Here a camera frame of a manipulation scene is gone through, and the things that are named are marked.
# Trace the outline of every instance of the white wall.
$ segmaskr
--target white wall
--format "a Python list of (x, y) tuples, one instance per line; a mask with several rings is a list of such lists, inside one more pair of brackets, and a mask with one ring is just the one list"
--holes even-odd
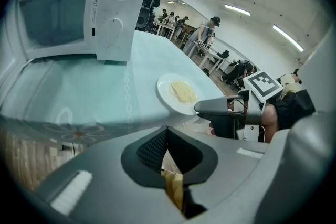
[[(207, 5), (206, 0), (183, 1), (207, 19), (221, 14), (218, 5)], [(178, 12), (178, 15), (180, 17), (181, 15), (184, 16), (182, 11)], [(222, 22), (220, 23), (219, 29), (215, 31), (216, 37), (241, 52), (257, 67), (268, 71), (270, 75), (275, 77), (284, 73), (293, 72), (296, 68), (297, 65), (294, 62), (293, 56), (284, 52), (280, 44), (277, 44), (276, 41), (265, 34), (267, 30), (262, 32), (259, 29), (254, 29), (250, 24), (238, 23), (223, 17), (221, 17), (221, 19)], [(195, 22), (189, 23), (198, 27), (200, 22), (196, 23), (195, 20)]]
[(215, 30), (216, 38), (223, 40), (241, 52), (258, 69), (278, 78), (299, 68), (294, 56), (267, 33), (267, 31), (272, 31), (272, 27), (264, 30), (251, 24), (232, 19), (226, 20), (225, 18), (222, 19), (220, 24)]
[(237, 60), (249, 60), (248, 58), (246, 58), (245, 55), (241, 54), (239, 51), (234, 49), (232, 46), (230, 46), (229, 44), (225, 43), (224, 41), (222, 41), (221, 39), (217, 37), (214, 38), (211, 48), (214, 49), (216, 52), (219, 52), (220, 54), (222, 54), (225, 50), (229, 51), (230, 54), (227, 57), (227, 60), (229, 60), (230, 62), (234, 60), (236, 61)]

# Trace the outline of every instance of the bag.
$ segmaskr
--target bag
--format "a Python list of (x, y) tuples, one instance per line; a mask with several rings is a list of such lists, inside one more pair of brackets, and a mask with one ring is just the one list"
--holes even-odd
[(307, 90), (288, 92), (281, 101), (273, 105), (277, 110), (280, 130), (292, 128), (299, 119), (315, 111)]
[(206, 69), (206, 68), (202, 68), (201, 69), (208, 77), (210, 77), (210, 73), (209, 73), (209, 70)]

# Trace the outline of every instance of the yellow object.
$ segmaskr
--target yellow object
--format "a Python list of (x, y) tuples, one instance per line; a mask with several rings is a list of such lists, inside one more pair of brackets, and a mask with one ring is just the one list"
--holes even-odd
[(174, 205), (182, 211), (183, 206), (183, 175), (171, 171), (163, 171), (161, 175), (166, 178), (166, 193)]
[(176, 96), (181, 103), (194, 103), (197, 99), (190, 85), (184, 81), (175, 81), (170, 84), (170, 87), (173, 90), (172, 94)]

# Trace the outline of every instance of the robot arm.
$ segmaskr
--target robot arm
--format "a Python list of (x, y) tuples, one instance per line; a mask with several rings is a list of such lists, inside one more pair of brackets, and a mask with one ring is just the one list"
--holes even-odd
[[(196, 103), (195, 111), (199, 112), (199, 117), (211, 121), (217, 136), (263, 142), (265, 134), (261, 116), (266, 101), (281, 92), (283, 87), (263, 71), (245, 77), (244, 85), (245, 90), (239, 91), (238, 95)], [(241, 104), (248, 102), (246, 115), (244, 108), (228, 111), (227, 103), (234, 100), (239, 100)]]

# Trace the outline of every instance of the microwave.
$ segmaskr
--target microwave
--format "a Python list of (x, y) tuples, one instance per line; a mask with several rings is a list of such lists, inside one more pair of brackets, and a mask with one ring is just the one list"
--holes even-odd
[(128, 61), (143, 0), (9, 0), (0, 21), (0, 105), (31, 59)]

